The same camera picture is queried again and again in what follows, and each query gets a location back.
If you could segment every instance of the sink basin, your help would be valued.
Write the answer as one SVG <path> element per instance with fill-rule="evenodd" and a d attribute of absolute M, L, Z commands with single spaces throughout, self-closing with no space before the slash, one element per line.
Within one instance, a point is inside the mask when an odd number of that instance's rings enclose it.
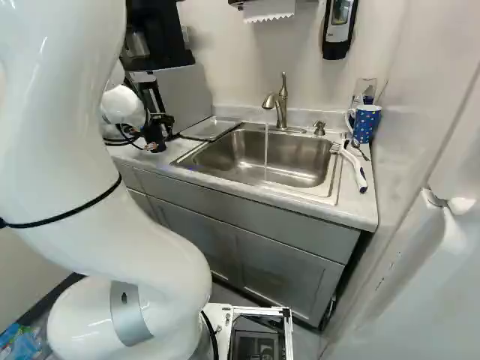
<path fill-rule="evenodd" d="M 283 185 L 298 191 L 316 188 L 317 195 L 328 197 L 337 160 L 329 152 L 331 146 L 327 136 L 269 129 L 265 167 L 265 127 L 243 123 L 172 165 L 248 185 Z"/>

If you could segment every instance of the countertop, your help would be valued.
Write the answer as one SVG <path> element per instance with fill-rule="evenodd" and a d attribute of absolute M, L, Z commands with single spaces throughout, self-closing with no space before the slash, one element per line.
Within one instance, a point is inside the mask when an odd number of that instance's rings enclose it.
<path fill-rule="evenodd" d="M 143 139 L 137 142 L 139 146 L 145 144 Z M 377 228 L 378 214 L 372 163 L 362 157 L 358 159 L 364 168 L 368 191 L 364 194 L 359 193 L 352 166 L 340 158 L 342 166 L 338 201 L 337 205 L 329 205 L 322 203 L 321 198 L 305 199 L 269 190 L 263 186 L 242 184 L 170 165 L 172 161 L 201 144 L 203 144 L 201 141 L 178 138 L 168 142 L 167 150 L 160 154 L 140 151 L 133 146 L 110 147 L 108 151 L 115 161 L 130 167 L 371 233 Z M 371 158 L 368 145 L 361 145 L 361 149 Z"/>

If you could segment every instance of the wall-mounted soap dispenser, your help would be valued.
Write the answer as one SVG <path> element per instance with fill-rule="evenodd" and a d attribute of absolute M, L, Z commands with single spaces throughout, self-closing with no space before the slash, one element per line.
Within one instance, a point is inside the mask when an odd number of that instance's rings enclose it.
<path fill-rule="evenodd" d="M 323 26 L 322 51 L 326 60 L 347 56 L 359 0 L 327 0 Z"/>

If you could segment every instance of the running water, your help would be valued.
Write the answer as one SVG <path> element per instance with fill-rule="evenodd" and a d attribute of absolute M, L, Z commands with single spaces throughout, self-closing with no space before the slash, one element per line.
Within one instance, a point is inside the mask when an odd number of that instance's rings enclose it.
<path fill-rule="evenodd" d="M 267 159 L 269 155 L 269 124 L 265 121 L 265 154 L 263 155 L 263 180 L 267 181 Z"/>

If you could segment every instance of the polka dot mug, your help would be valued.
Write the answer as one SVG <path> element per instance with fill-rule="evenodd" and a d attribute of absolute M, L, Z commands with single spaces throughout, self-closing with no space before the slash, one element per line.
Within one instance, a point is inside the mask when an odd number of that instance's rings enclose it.
<path fill-rule="evenodd" d="M 348 110 L 346 125 L 359 143 L 368 144 L 380 123 L 382 107 L 377 105 L 359 105 L 356 109 Z M 352 125 L 348 118 L 352 116 L 355 122 Z"/>

